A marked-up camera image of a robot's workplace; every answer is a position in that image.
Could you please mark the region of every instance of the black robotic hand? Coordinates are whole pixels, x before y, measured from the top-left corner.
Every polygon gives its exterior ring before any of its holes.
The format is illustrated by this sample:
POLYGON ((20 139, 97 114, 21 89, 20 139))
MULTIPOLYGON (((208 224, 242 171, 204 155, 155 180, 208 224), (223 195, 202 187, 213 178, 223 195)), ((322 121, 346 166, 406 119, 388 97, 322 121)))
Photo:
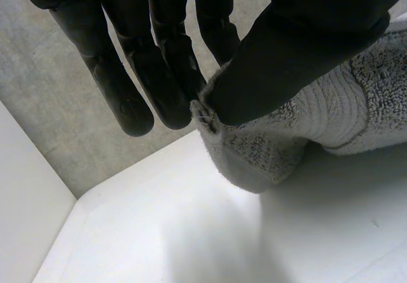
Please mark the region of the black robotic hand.
MULTIPOLYGON (((172 129, 190 123, 190 101, 197 98, 205 80, 185 33, 187 0, 31 1, 49 9, 78 48, 124 132, 142 136, 153 128, 154 118, 118 57, 102 7, 163 123, 172 129), (151 35, 150 8, 159 47, 151 35)), ((202 37, 219 64, 231 59, 240 42, 229 22, 232 9, 233 0, 197 0, 202 37)))

